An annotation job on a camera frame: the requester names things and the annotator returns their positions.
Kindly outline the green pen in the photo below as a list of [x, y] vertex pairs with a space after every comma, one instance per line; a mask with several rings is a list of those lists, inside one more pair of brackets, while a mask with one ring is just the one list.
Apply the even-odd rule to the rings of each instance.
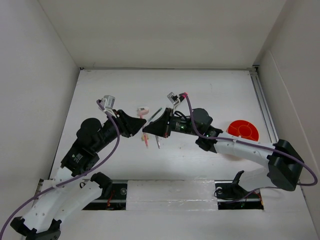
[[163, 108], [160, 107], [160, 108], [147, 120], [147, 123], [151, 122], [151, 121], [156, 117], [156, 115], [161, 112], [162, 109], [163, 109]]

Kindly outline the pink white stapler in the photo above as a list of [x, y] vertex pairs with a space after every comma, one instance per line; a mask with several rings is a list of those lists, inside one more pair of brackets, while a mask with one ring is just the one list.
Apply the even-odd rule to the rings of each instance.
[[150, 111], [150, 108], [147, 106], [142, 106], [137, 108], [138, 116], [142, 119], [143, 116], [147, 115]]

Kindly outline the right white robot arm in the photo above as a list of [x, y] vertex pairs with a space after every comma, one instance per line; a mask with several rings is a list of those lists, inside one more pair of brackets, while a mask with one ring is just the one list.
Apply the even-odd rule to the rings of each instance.
[[242, 139], [211, 125], [213, 118], [203, 108], [195, 108], [189, 116], [175, 114], [166, 108], [160, 118], [150, 122], [143, 132], [168, 138], [172, 132], [197, 136], [196, 145], [216, 154], [231, 155], [260, 165], [252, 171], [239, 171], [231, 183], [221, 187], [216, 195], [224, 200], [245, 198], [261, 188], [293, 192], [305, 163], [286, 140], [262, 144]]

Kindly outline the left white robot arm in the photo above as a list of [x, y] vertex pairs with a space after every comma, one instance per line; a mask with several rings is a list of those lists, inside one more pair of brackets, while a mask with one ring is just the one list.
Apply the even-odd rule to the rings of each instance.
[[74, 211], [81, 210], [97, 198], [107, 198], [113, 181], [101, 172], [72, 195], [73, 188], [84, 176], [97, 169], [102, 162], [98, 153], [112, 141], [118, 145], [120, 137], [136, 135], [147, 122], [127, 115], [123, 110], [106, 113], [107, 121], [96, 118], [84, 120], [76, 133], [76, 140], [62, 159], [49, 188], [38, 193], [35, 205], [23, 216], [12, 216], [10, 226], [27, 240], [57, 240], [60, 226]]

